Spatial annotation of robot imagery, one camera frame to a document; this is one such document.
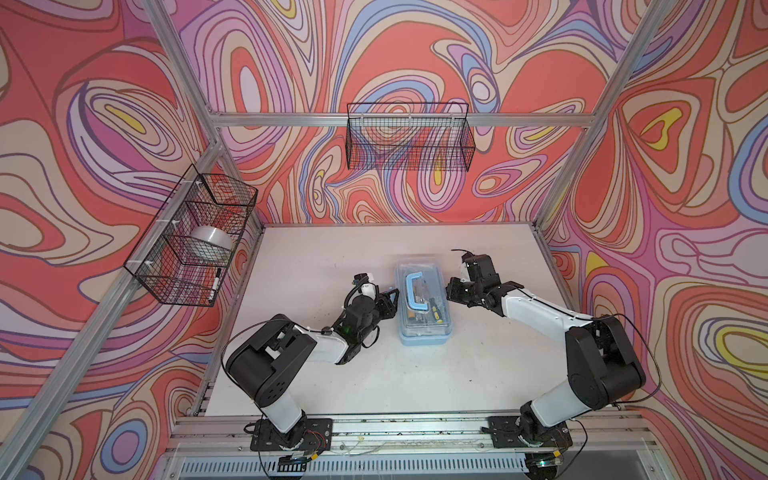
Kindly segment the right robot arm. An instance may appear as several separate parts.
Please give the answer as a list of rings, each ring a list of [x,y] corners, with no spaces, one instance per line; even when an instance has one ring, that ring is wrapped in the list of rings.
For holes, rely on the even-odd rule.
[[[449,301],[518,321],[557,342],[565,353],[566,379],[523,404],[513,426],[503,430],[506,435],[538,447],[567,421],[645,385],[645,369],[616,316],[582,314],[551,303],[518,282],[504,282],[487,254],[464,250],[461,262],[465,276],[449,280]]]

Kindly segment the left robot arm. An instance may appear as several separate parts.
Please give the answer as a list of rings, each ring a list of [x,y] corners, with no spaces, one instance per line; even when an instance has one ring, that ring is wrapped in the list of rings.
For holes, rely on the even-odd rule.
[[[253,450],[319,453],[330,446],[332,421],[314,425],[289,387],[307,363],[346,365],[375,345],[380,323],[397,315],[399,296],[397,288],[383,290],[368,274],[357,274],[332,325],[312,329],[277,314],[222,360],[227,378],[262,414],[245,429]]]

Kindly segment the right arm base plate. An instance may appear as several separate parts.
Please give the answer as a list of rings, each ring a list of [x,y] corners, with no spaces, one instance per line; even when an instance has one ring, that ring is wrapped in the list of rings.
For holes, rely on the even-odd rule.
[[[529,416],[490,416],[480,431],[490,436],[494,448],[552,448],[568,450],[573,446],[565,422],[552,427],[540,425]]]

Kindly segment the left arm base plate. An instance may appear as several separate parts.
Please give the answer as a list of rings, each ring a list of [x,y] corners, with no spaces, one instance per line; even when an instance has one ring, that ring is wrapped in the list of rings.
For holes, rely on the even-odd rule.
[[[302,418],[282,433],[269,420],[260,419],[247,424],[243,431],[251,437],[251,451],[322,453],[332,445],[333,426],[331,418]]]

